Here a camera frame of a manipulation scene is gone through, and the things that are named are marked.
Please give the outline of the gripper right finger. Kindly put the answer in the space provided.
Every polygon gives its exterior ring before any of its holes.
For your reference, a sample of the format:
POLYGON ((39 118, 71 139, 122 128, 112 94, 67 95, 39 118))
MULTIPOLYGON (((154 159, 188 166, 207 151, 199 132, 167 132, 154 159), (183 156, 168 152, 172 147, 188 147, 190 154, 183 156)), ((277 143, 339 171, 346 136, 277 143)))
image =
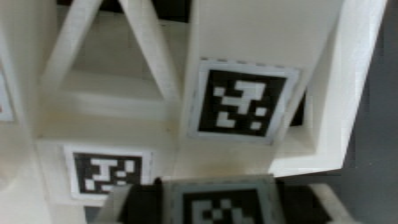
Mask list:
POLYGON ((325 183, 287 185, 279 181, 277 190, 286 224, 362 224, 325 183))

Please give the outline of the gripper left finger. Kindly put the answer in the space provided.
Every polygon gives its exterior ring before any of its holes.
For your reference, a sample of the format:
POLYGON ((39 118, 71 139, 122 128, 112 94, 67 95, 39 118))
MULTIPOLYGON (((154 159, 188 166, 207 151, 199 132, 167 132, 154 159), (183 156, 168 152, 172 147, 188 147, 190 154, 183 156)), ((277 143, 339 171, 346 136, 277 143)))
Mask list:
POLYGON ((90 224, 161 224, 163 184, 117 186, 90 224))

